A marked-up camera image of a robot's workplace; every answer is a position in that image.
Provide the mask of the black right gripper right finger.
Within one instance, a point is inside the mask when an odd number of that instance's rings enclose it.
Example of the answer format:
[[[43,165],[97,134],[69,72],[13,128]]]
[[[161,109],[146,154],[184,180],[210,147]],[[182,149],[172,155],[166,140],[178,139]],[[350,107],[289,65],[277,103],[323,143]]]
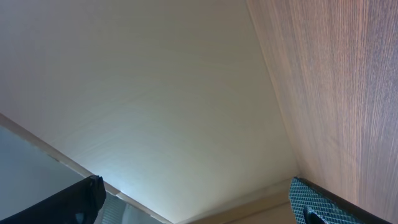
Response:
[[[308,181],[294,177],[289,200],[299,224],[360,224],[389,222]]]

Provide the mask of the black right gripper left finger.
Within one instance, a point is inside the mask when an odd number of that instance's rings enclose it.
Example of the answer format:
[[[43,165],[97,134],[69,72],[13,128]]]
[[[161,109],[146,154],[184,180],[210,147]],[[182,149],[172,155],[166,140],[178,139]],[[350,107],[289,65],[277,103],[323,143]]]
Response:
[[[91,175],[1,224],[93,224],[105,200],[103,178]]]

